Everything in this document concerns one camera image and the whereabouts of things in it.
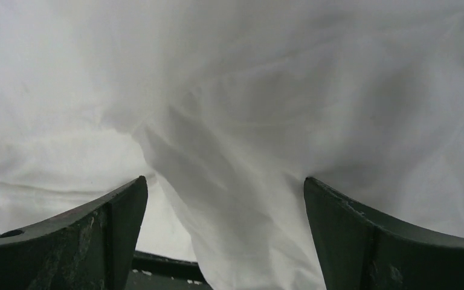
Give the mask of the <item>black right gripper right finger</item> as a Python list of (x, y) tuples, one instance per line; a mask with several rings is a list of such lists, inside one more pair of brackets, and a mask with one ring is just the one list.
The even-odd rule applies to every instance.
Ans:
[(315, 178), (304, 201), (327, 289), (464, 289), (464, 238), (366, 206)]

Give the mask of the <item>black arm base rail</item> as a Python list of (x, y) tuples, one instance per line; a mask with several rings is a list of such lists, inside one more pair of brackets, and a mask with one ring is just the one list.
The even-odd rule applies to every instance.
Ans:
[(125, 290), (211, 290), (196, 262), (136, 251)]

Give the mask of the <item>white printed t-shirt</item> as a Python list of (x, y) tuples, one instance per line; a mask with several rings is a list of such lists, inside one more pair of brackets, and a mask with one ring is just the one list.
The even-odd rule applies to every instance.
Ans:
[(308, 176), (464, 237), (464, 1), (0, 1), (0, 232), (139, 175), (214, 289), (324, 288)]

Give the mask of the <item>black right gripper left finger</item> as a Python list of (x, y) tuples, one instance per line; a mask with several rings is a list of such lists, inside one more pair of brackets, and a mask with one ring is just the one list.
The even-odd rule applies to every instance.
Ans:
[(147, 205), (145, 177), (0, 234), (0, 289), (124, 289)]

